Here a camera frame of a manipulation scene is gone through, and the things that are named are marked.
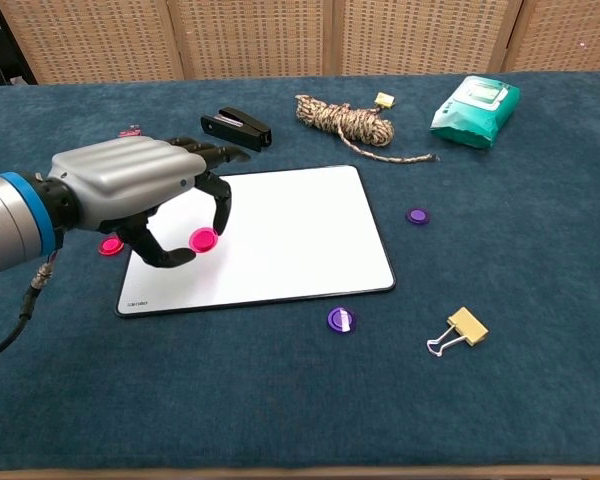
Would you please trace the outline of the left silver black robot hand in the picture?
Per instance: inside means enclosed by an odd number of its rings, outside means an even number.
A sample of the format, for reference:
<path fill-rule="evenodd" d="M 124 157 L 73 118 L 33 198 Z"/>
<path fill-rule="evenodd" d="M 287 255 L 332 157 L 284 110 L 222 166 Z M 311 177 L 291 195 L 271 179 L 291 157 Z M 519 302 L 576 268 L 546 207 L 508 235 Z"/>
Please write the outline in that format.
<path fill-rule="evenodd" d="M 71 192 L 77 206 L 76 229 L 114 233 L 148 265 L 176 268 L 193 261 L 189 247 L 165 250 L 148 228 L 148 219 L 175 197 L 197 189 L 213 197 L 212 228 L 226 229 L 232 192 L 213 170 L 250 155 L 234 146 L 216 146 L 190 137 L 120 137 L 58 153 L 48 178 Z"/>

